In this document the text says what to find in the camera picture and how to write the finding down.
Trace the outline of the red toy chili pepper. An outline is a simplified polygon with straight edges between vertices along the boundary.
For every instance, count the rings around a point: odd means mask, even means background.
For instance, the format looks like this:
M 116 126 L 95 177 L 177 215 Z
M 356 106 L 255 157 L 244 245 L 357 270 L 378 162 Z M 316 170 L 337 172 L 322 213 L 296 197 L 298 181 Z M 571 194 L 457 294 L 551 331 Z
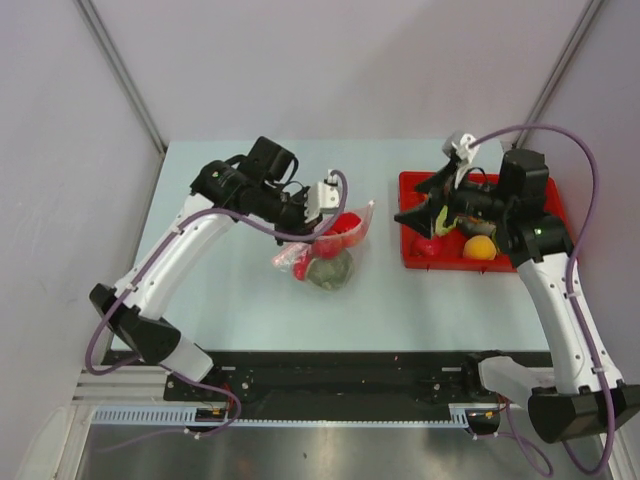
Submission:
M 292 265 L 292 275 L 298 281 L 304 282 L 306 280 L 307 271 L 314 259 L 312 247 L 307 245 L 296 257 Z

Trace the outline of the red toy apple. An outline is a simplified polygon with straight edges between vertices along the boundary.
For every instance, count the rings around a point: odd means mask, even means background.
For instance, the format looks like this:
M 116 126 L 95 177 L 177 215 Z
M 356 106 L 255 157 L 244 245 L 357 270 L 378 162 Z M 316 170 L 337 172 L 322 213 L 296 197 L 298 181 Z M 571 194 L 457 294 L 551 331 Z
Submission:
M 344 249 L 355 247 L 364 239 L 363 225 L 363 220 L 356 213 L 344 213 L 316 242 L 315 247 L 324 256 L 336 255 Z

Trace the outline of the clear pink-dotted zip bag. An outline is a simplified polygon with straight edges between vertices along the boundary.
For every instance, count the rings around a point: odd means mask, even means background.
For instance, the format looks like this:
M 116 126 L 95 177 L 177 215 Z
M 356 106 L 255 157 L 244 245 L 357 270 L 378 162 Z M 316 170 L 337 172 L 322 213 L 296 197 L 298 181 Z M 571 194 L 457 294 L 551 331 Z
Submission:
M 367 247 L 376 202 L 346 210 L 312 243 L 288 243 L 271 264 L 294 280 L 327 292 L 342 289 L 352 278 Z

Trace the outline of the green toy melon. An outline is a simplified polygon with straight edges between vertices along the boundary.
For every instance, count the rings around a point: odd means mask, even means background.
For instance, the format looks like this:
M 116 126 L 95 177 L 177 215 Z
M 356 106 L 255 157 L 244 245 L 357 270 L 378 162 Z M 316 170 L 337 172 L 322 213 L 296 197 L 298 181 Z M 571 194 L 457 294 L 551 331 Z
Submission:
M 307 267 L 305 281 L 325 291 L 337 291 L 350 280 L 353 271 L 353 256 L 343 250 L 330 259 L 313 258 Z

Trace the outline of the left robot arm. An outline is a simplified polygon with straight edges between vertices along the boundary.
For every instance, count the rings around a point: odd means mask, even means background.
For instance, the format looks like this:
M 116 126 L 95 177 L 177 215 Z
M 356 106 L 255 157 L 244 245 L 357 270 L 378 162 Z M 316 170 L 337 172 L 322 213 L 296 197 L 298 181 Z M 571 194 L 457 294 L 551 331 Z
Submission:
M 327 212 L 340 206 L 339 174 L 295 192 L 299 160 L 261 136 L 246 154 L 205 164 L 189 186 L 181 210 L 167 230 L 114 285 L 96 284 L 89 298 L 108 329 L 147 365 L 186 378 L 197 398 L 214 397 L 221 376 L 213 359 L 164 317 L 172 296 L 206 251 L 241 223 L 278 244 L 309 242 Z

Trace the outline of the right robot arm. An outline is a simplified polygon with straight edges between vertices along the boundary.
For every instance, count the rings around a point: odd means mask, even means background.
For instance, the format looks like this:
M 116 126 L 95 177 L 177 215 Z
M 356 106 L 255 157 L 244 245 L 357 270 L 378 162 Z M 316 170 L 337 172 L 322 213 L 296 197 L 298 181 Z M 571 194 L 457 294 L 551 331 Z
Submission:
M 447 164 L 416 186 L 418 206 L 394 219 L 432 237 L 438 216 L 444 225 L 471 217 L 495 225 L 500 252 L 525 284 L 546 337 L 553 380 L 498 351 L 476 354 L 461 376 L 463 393 L 484 401 L 498 393 L 526 409 L 537 435 L 547 443 L 617 430 L 639 412 L 639 388 L 628 384 L 599 337 L 564 220 L 547 209 L 549 169 L 542 154 L 508 151 L 497 182 L 474 182 L 470 164 L 455 151 Z

